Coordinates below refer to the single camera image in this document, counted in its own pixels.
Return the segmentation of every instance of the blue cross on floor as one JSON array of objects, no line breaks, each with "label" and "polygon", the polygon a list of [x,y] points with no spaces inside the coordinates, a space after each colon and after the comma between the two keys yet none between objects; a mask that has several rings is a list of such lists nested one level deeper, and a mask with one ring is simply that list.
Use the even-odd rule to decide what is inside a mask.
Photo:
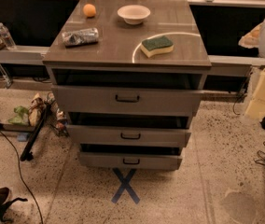
[{"label": "blue cross on floor", "polygon": [[136,193],[134,192],[134,190],[132,189],[132,187],[130,185],[130,181],[131,181],[136,169],[131,169],[131,171],[127,174],[126,177],[123,177],[121,171],[118,168],[113,168],[113,171],[114,171],[115,175],[118,177],[118,179],[120,180],[121,186],[119,187],[118,191],[116,192],[116,194],[112,198],[112,202],[117,203],[120,196],[122,195],[122,192],[124,190],[127,190],[127,192],[132,197],[134,203],[138,204],[140,202],[140,199],[136,195]]}]

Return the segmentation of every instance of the green sponge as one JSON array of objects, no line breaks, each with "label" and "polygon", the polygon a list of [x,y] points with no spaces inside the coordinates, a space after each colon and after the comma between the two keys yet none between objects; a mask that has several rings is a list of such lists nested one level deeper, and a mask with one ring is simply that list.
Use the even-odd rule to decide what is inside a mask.
[{"label": "green sponge", "polygon": [[152,39],[146,39],[142,41],[141,44],[141,51],[143,51],[147,57],[162,53],[168,53],[173,49],[173,42],[165,35]]}]

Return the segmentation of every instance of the clear bottle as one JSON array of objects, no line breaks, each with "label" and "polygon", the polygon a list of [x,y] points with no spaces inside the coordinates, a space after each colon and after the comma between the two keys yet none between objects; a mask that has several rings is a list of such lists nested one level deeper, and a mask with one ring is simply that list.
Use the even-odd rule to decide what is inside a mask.
[{"label": "clear bottle", "polygon": [[7,49],[17,49],[17,46],[14,43],[14,40],[10,34],[10,31],[6,26],[0,22],[0,35],[7,47]]}]

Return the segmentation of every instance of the concrete floor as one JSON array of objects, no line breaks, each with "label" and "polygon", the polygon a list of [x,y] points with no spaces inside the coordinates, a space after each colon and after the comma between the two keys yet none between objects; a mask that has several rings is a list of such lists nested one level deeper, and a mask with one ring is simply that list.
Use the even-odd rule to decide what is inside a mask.
[{"label": "concrete floor", "polygon": [[[257,79],[258,70],[253,77]],[[0,82],[0,121],[14,117],[13,108],[29,106],[37,92],[45,98],[49,84],[15,82],[3,89]],[[44,223],[157,223],[157,224],[264,224],[265,166],[256,164],[265,152],[265,131],[257,120],[243,116],[247,100],[206,95],[192,123],[192,135],[179,170],[137,170],[127,190],[112,202],[121,182],[112,169],[80,165],[78,146],[69,137],[58,137],[49,119],[32,148],[34,159],[21,162],[22,178],[34,194]],[[19,152],[26,143],[17,133],[5,133]],[[120,170],[125,177],[130,170]],[[14,203],[6,217],[14,223],[37,224],[40,216],[34,199],[23,185],[18,158],[0,134],[0,188],[9,187]]]}]

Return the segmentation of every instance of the white bowl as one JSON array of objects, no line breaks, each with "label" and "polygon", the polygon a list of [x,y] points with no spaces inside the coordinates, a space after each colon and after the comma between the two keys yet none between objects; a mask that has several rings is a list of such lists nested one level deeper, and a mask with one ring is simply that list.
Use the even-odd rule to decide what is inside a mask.
[{"label": "white bowl", "polygon": [[150,15],[150,10],[141,5],[128,5],[118,10],[118,15],[130,25],[137,25]]}]

